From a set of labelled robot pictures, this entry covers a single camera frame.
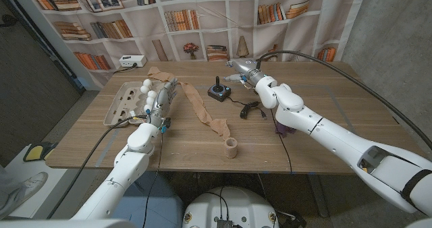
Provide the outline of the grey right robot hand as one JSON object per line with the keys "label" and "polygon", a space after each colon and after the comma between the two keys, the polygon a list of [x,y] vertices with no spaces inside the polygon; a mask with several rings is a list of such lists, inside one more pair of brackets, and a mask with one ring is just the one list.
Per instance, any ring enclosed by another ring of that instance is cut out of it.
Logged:
{"label": "grey right robot hand", "polygon": [[251,86],[256,86],[259,80],[267,77],[265,73],[257,69],[257,62],[253,59],[233,59],[228,61],[226,66],[236,71],[235,74],[223,78],[228,82],[248,82]]}

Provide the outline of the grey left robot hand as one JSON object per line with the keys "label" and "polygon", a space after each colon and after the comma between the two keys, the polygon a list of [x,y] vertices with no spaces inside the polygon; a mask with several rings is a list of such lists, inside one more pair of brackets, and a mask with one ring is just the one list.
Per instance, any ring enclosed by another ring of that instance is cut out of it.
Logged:
{"label": "grey left robot hand", "polygon": [[169,113],[170,105],[176,95],[177,78],[172,78],[166,82],[158,93],[151,90],[147,93],[148,99],[151,100],[148,105],[151,106],[146,117],[146,122],[156,127],[163,125],[167,114]]}

